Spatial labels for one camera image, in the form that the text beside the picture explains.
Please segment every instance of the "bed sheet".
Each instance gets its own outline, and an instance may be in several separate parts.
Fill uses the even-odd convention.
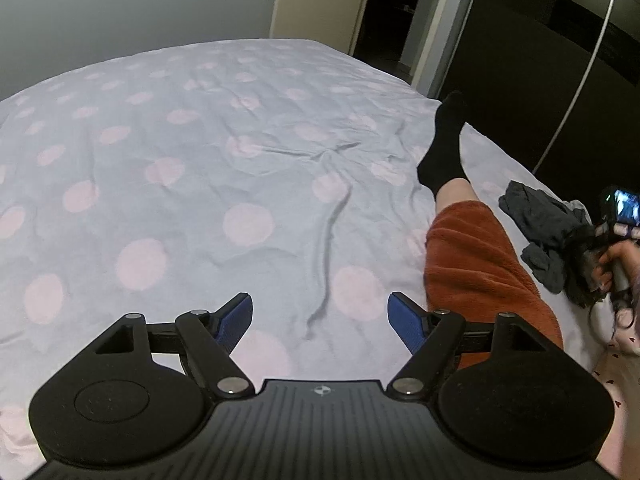
[[[232,357],[258,388],[386,383],[409,357],[386,298],[426,304],[434,201],[415,166],[437,106],[303,40],[137,54],[0,103],[0,476],[41,463],[31,396],[126,312],[167,322],[248,292],[254,322]],[[520,253],[498,197],[511,179],[546,188],[469,125],[461,152]],[[592,368],[583,313],[541,293]]]

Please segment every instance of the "door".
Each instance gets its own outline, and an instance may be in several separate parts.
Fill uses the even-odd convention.
[[[316,40],[350,53],[366,0],[276,0],[271,36]]]

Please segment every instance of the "sock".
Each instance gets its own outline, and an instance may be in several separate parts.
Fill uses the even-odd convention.
[[[466,103],[462,92],[449,94],[436,111],[436,135],[418,164],[418,181],[435,196],[449,180],[466,177],[460,162],[460,131],[465,125]]]

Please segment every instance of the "orange pants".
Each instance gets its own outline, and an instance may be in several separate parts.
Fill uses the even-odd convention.
[[[427,233],[424,284],[429,309],[468,321],[494,322],[515,312],[562,348],[558,320],[518,261],[507,233],[482,202],[458,202],[436,216]],[[461,366],[486,358],[466,354]]]

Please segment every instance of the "hand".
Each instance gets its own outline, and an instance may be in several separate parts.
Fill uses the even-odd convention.
[[[600,290],[604,293],[611,290],[611,280],[613,279],[610,272],[605,272],[604,266],[616,258],[622,262],[629,282],[633,284],[640,274],[640,248],[635,243],[631,240],[625,240],[609,246],[609,249],[600,257],[599,265],[592,273],[593,279],[600,283]]]

